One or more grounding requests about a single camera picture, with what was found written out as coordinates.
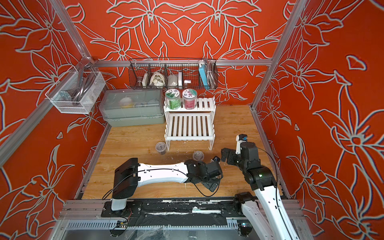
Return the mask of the white slatted two-tier shelf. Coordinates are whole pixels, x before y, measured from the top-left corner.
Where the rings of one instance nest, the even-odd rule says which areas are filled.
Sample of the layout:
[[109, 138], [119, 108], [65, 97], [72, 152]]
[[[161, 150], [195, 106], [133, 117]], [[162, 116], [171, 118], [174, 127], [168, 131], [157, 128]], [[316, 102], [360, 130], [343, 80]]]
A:
[[164, 106], [167, 149], [170, 149], [172, 141], [208, 141], [209, 150], [212, 150], [216, 138], [214, 129], [216, 107], [214, 98], [198, 98], [197, 107], [193, 110], [184, 107], [172, 110]]

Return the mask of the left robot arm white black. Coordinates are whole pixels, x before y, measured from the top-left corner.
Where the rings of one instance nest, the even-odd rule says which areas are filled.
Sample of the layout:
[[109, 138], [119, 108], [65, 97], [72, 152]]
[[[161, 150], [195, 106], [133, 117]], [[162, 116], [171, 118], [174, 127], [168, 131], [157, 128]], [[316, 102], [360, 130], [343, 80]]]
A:
[[202, 184], [215, 194], [224, 177], [220, 162], [221, 159], [215, 156], [209, 163], [187, 160], [170, 165], [149, 165], [139, 163], [138, 158], [131, 158], [115, 169], [113, 188], [102, 199], [112, 196], [111, 210], [122, 211], [137, 188], [168, 182]]

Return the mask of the seed jar pink flower lid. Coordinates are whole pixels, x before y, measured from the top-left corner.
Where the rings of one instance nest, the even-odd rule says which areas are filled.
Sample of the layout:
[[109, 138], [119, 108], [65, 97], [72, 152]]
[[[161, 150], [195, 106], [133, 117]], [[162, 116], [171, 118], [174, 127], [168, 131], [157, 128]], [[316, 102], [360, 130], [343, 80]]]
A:
[[197, 91], [194, 89], [185, 89], [182, 92], [183, 105], [187, 110], [193, 110], [197, 106]]

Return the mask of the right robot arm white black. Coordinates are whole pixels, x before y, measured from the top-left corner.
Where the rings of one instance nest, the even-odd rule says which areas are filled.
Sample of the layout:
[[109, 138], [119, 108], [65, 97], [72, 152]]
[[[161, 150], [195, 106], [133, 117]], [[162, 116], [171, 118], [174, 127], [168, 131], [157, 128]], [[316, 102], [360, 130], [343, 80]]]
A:
[[251, 193], [235, 195], [240, 212], [248, 219], [261, 240], [298, 240], [299, 235], [279, 195], [277, 181], [271, 170], [261, 164], [259, 149], [255, 143], [237, 144], [235, 150], [221, 150], [222, 161], [238, 167], [245, 181], [254, 191], [263, 212]]

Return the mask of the seed jar green tree lid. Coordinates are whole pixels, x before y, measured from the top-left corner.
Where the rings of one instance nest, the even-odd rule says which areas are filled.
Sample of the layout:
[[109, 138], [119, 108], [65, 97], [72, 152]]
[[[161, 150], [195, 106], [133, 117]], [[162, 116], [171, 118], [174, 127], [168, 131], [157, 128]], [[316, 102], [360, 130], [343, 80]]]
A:
[[169, 89], [165, 92], [166, 105], [171, 110], [181, 107], [181, 94], [177, 89]]

